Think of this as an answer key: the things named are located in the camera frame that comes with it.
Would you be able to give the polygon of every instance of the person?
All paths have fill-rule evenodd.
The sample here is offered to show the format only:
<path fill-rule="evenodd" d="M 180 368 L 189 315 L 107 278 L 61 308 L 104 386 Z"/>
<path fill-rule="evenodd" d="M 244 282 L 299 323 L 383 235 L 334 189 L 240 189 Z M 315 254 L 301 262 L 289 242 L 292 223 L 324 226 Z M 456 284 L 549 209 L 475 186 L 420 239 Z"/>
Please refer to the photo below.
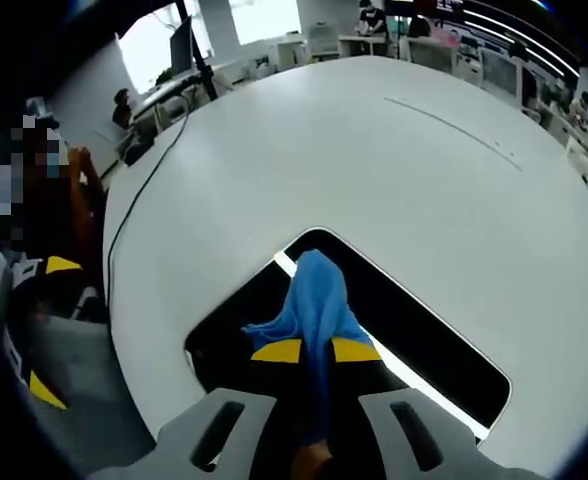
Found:
<path fill-rule="evenodd" d="M 361 35 L 388 35 L 387 22 L 383 10 L 372 5 L 371 0 L 361 0 L 359 8 L 362 9 L 359 24 Z"/>
<path fill-rule="evenodd" d="M 400 60 L 411 61 L 412 56 L 410 52 L 409 38 L 422 38 L 430 42 L 441 43 L 437 38 L 432 38 L 432 28 L 427 20 L 423 17 L 414 17 L 410 22 L 410 28 L 407 31 L 407 36 L 403 37 L 398 44 L 398 58 Z"/>
<path fill-rule="evenodd" d="M 13 205 L 22 237 L 17 250 L 28 258 L 59 256 L 79 263 L 102 287 L 105 192 L 89 150 L 66 151 L 61 143 L 38 123 L 22 129 L 22 203 Z"/>
<path fill-rule="evenodd" d="M 130 119 L 132 118 L 132 108 L 130 107 L 130 92 L 127 88 L 121 88 L 116 95 L 114 95 L 114 113 L 112 113 L 112 121 L 119 127 L 127 130 L 130 126 Z"/>
<path fill-rule="evenodd" d="M 569 114 L 570 114 L 570 123 L 573 125 L 587 130 L 588 126 L 588 118 L 587 118 L 587 111 L 588 111 L 588 93 L 583 92 L 581 93 L 580 98 L 576 98 L 570 103 Z"/>

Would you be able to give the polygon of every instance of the white table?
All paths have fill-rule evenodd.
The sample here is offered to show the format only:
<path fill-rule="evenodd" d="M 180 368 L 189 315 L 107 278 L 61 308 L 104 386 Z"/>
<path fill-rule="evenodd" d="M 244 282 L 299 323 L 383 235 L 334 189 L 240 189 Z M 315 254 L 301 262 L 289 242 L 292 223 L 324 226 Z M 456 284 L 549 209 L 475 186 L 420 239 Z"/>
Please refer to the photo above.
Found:
<path fill-rule="evenodd" d="M 367 43 L 370 46 L 370 55 L 374 55 L 374 45 L 385 44 L 385 36 L 384 35 L 371 35 L 369 37 L 365 37 L 363 35 L 339 35 L 338 36 L 339 42 L 339 56 L 341 57 L 349 57 L 350 56 L 350 47 L 349 43 L 352 42 L 361 42 Z"/>
<path fill-rule="evenodd" d="M 105 252 L 178 128 L 112 180 Z M 203 396 L 187 334 L 323 225 L 510 377 L 481 451 L 554 474 L 588 431 L 588 187 L 562 156 L 492 95 L 379 57 L 290 70 L 199 109 L 114 251 L 114 345 L 149 430 Z"/>

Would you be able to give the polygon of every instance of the yellow stripe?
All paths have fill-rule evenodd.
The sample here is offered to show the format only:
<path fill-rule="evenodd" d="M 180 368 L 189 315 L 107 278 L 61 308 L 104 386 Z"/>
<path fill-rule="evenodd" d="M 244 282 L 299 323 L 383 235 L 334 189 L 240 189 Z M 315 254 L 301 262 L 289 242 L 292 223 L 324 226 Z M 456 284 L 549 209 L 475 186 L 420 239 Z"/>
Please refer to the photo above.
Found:
<path fill-rule="evenodd" d="M 59 270 L 78 270 L 81 266 L 78 263 L 70 262 L 61 257 L 49 257 L 45 274 L 58 272 Z"/>
<path fill-rule="evenodd" d="M 301 339 L 290 338 L 280 342 L 270 343 L 254 352 L 252 360 L 261 362 L 298 363 L 301 352 Z"/>
<path fill-rule="evenodd" d="M 335 337 L 332 339 L 334 345 L 334 357 L 336 362 L 367 362 L 380 360 L 381 356 L 374 347 L 370 347 L 356 340 Z"/>
<path fill-rule="evenodd" d="M 41 382 L 36 376 L 34 371 L 30 373 L 30 391 L 41 400 L 44 400 L 61 410 L 67 410 L 67 406 L 56 398 L 45 385 L 43 385 L 43 382 Z"/>

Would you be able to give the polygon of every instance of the blue towel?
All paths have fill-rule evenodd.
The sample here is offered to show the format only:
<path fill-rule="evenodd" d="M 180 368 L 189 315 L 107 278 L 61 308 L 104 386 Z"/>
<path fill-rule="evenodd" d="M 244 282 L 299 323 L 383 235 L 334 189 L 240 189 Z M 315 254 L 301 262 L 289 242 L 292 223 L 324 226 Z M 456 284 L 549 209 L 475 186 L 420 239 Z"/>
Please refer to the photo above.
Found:
<path fill-rule="evenodd" d="M 318 250 L 305 252 L 298 260 L 296 274 L 285 297 L 281 313 L 271 322 L 243 329 L 256 350 L 288 338 L 302 338 L 307 349 L 312 391 L 317 395 L 321 424 L 308 432 L 304 442 L 327 438 L 329 395 L 327 349 L 332 337 L 372 345 L 347 305 L 347 291 L 341 270 Z"/>

